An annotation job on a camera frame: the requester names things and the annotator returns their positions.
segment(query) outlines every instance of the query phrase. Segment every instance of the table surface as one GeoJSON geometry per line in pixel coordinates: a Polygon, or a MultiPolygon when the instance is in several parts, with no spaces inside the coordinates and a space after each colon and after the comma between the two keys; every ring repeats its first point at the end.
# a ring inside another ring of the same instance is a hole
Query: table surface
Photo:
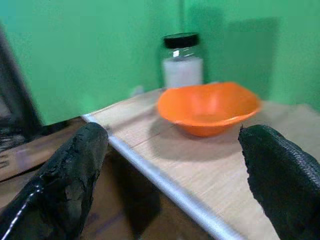
{"type": "MultiPolygon", "coordinates": [[[[237,140],[241,124],[215,137],[191,136],[158,115],[155,106],[161,93],[160,89],[151,91],[87,117],[111,128],[112,135],[142,157],[144,163],[183,189],[183,193],[171,194],[171,199],[178,199],[181,194],[191,196],[209,215],[223,220],[225,226],[239,233],[234,239],[279,239],[249,189],[247,169],[237,140]]],[[[307,105],[264,102],[262,111],[243,125],[272,126],[320,159],[319,123],[320,115],[307,105]]],[[[212,227],[219,232],[224,226],[213,224],[212,227]]]]}

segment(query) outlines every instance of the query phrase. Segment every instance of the plastic bowl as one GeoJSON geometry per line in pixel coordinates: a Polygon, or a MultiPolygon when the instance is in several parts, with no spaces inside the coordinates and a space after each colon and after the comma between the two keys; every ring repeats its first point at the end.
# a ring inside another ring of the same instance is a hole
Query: plastic bowl
{"type": "Polygon", "coordinates": [[[158,100],[159,114],[192,135],[218,135],[261,109],[260,99],[234,83],[212,83],[166,90],[158,100]]]}

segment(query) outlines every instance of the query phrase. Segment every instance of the metal edge trim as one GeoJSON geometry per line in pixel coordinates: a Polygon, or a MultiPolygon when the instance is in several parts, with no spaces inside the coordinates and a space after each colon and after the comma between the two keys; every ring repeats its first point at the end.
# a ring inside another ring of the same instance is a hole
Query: metal edge trim
{"type": "MultiPolygon", "coordinates": [[[[90,114],[81,116],[86,122],[98,123],[90,114]]],[[[125,142],[118,139],[110,131],[109,143],[147,179],[169,197],[180,209],[189,215],[212,237],[219,240],[244,240],[237,231],[232,229],[221,218],[211,212],[197,199],[189,195],[182,187],[171,180],[160,169],[153,166],[142,156],[133,151],[125,142]]]]}

